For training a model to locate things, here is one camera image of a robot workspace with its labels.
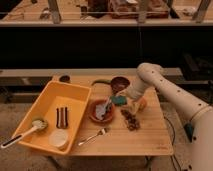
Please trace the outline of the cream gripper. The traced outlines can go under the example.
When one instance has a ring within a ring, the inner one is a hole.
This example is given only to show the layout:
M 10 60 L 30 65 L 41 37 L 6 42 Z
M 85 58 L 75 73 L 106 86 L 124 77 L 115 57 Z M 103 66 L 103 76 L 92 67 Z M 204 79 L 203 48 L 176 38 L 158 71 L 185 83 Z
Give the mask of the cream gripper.
M 129 97 L 135 100 L 130 102 L 130 112 L 135 115 L 140 108 L 140 103 L 137 100 L 144 95 L 148 87 L 149 85 L 142 80 L 135 79 L 126 89 L 117 92 L 116 96 Z

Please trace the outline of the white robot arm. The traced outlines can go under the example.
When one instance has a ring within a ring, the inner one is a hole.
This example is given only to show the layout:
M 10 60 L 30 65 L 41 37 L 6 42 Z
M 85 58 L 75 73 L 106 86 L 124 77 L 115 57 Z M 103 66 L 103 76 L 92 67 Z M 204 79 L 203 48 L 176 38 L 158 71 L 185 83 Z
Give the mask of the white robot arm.
M 213 171 L 213 106 L 167 80 L 163 68 L 152 63 L 141 63 L 135 79 L 120 94 L 138 101 L 151 86 L 194 127 L 190 145 L 191 171 Z

